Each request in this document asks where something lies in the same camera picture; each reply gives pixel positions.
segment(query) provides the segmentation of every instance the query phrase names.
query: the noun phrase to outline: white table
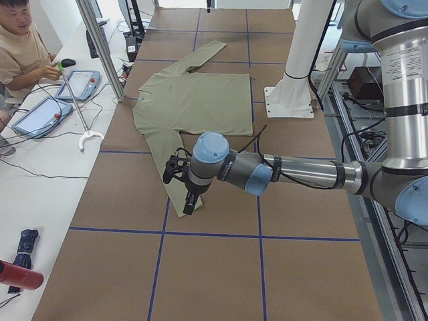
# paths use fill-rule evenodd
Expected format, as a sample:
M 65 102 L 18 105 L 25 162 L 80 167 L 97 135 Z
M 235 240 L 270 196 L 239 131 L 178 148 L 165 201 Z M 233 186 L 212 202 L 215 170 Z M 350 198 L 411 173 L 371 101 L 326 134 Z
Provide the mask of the white table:
M 127 60 L 127 57 L 123 35 L 116 28 L 117 21 L 117 19 L 111 19 L 104 28 L 107 39 L 112 35 L 109 46 L 114 66 L 116 70 L 119 70 L 123 64 L 121 59 Z M 95 93 L 97 94 L 102 86 L 108 82 L 108 79 L 99 58 L 91 59 L 89 56 L 85 30 L 86 28 L 82 23 L 58 54 L 56 60 L 72 58 L 77 61 L 75 66 L 66 68 L 67 72 L 72 69 L 100 71 L 101 81 Z M 48 83 L 43 81 L 41 85 L 46 86 Z M 48 92 L 53 96 L 57 90 L 58 87 L 54 87 L 48 89 Z M 30 109 L 46 96 L 48 96 L 46 92 L 39 90 L 31 94 L 21 105 L 21 108 Z M 83 115 L 90 125 L 99 113 L 92 129 L 105 134 L 117 103 L 111 87 L 106 86 L 94 101 L 102 105 L 102 111 L 99 113 L 100 107 L 89 102 L 83 109 Z M 10 124 L 13 124 L 22 115 L 22 113 L 17 112 Z M 48 136 L 57 136 L 67 132 L 80 134 L 84 132 L 82 122 L 76 111 L 66 117 Z M 98 155 L 101 139 L 95 137 L 86 140 L 85 151 L 82 154 L 78 148 L 80 134 L 65 134 L 57 138 L 27 140 L 15 146 L 16 153 L 14 155 L 2 159 L 37 174 L 88 177 Z M 15 133 L 10 128 L 6 128 L 2 135 L 12 143 L 23 140 L 22 138 L 14 138 Z M 86 179 L 35 177 L 22 169 L 0 162 L 0 242 L 2 245 L 0 247 L 0 259 L 13 262 L 20 232 L 24 229 L 37 229 L 40 236 L 37 238 L 35 251 L 31 255 L 32 269 L 42 273 L 45 277 L 40 288 L 22 291 L 20 297 L 0 309 L 0 320 L 26 321 L 32 319 L 86 181 Z M 8 286 L 0 284 L 0 301 L 12 297 L 7 294 L 7 289 Z

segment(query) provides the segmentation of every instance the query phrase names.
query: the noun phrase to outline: tablet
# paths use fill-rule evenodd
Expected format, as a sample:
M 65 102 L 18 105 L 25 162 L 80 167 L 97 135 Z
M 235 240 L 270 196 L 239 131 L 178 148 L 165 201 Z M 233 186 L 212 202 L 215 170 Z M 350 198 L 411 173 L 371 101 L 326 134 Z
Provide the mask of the tablet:
M 67 76 L 76 100 L 87 100 L 94 93 L 100 78 L 100 72 L 96 70 L 72 70 Z M 60 100 L 73 99 L 65 82 L 62 83 L 55 98 Z
M 71 111 L 71 104 L 46 97 L 13 124 L 12 129 L 29 138 L 41 138 L 71 114 Z

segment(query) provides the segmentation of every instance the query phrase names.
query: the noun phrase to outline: man's hair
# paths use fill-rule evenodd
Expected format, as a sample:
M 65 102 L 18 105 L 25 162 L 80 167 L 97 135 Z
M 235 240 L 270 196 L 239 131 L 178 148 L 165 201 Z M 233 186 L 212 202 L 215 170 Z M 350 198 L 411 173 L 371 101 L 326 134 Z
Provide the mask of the man's hair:
M 6 7 L 25 7 L 29 3 L 29 0 L 0 0 L 0 5 Z

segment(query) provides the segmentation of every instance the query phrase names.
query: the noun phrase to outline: black box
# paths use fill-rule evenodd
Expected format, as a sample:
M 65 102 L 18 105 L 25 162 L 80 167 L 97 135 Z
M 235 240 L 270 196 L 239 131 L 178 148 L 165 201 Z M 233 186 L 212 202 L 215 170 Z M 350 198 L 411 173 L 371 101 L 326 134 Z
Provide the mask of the black box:
M 136 38 L 129 35 L 125 37 L 126 41 L 126 54 L 128 55 L 128 61 L 134 62 L 136 55 L 138 53 L 138 44 L 136 42 Z
M 347 84 L 356 99 L 383 99 L 381 67 L 355 67 Z

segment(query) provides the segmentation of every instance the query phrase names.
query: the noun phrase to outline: red cylinder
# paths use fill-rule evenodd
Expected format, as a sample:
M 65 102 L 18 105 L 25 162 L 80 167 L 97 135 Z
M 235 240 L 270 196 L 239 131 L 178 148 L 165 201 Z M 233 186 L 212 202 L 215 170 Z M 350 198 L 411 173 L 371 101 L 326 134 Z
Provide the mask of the red cylinder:
M 43 274 L 0 260 L 0 283 L 34 290 L 43 283 Z

